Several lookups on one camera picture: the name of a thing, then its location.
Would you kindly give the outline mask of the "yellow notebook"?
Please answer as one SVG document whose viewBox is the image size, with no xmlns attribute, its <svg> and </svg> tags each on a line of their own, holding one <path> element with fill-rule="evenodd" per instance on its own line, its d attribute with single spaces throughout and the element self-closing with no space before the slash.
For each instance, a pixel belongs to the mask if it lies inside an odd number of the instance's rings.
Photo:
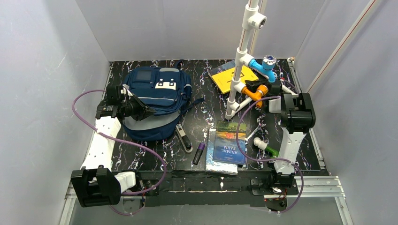
<svg viewBox="0 0 398 225">
<path fill-rule="evenodd" d="M 230 83 L 234 75 L 235 66 L 226 68 L 217 67 L 208 72 L 208 75 L 215 83 L 216 87 L 222 94 L 230 92 Z M 245 83 L 246 81 L 257 81 L 258 76 L 248 67 L 243 66 L 240 74 L 240 80 Z"/>
</svg>

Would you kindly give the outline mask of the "navy blue student backpack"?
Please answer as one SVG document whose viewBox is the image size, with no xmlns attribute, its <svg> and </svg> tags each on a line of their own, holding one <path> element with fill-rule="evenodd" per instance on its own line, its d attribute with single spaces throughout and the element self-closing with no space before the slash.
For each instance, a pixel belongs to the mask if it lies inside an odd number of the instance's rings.
<svg viewBox="0 0 398 225">
<path fill-rule="evenodd" d="M 192 99 L 191 77 L 181 70 L 182 61 L 171 67 L 138 67 L 123 84 L 155 113 L 141 121 L 125 117 L 123 128 L 133 140 L 151 142 L 173 135 L 181 117 L 205 99 Z"/>
</svg>

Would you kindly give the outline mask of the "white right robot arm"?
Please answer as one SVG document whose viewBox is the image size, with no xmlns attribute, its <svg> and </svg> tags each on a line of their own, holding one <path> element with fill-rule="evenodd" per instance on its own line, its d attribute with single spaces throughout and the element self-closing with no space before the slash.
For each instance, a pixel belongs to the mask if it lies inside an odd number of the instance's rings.
<svg viewBox="0 0 398 225">
<path fill-rule="evenodd" d="M 293 185 L 295 162 L 300 145 L 315 125 L 316 116 L 309 93 L 297 93 L 294 86 L 284 85 L 286 81 L 269 82 L 268 79 L 246 81 L 243 93 L 257 101 L 257 105 L 265 106 L 269 113 L 278 113 L 281 117 L 283 129 L 282 143 L 279 150 L 273 150 L 269 145 L 255 138 L 253 144 L 261 150 L 268 151 L 276 159 L 271 165 L 269 177 L 259 185 L 259 188 L 268 188 L 270 191 L 280 193 Z M 272 96 L 267 104 L 260 99 Z"/>
</svg>

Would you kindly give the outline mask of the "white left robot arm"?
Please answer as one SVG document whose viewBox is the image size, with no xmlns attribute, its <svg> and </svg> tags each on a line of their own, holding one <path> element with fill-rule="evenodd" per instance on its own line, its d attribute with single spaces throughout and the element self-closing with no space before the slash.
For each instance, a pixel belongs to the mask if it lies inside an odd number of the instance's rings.
<svg viewBox="0 0 398 225">
<path fill-rule="evenodd" d="M 142 120 L 154 114 L 154 110 L 131 93 L 126 84 L 107 86 L 104 93 L 96 109 L 94 125 L 78 116 L 94 130 L 81 168 L 73 170 L 70 177 L 82 207 L 116 205 L 123 193 L 137 185 L 135 172 L 113 172 L 111 169 L 115 139 L 126 117 Z"/>
</svg>

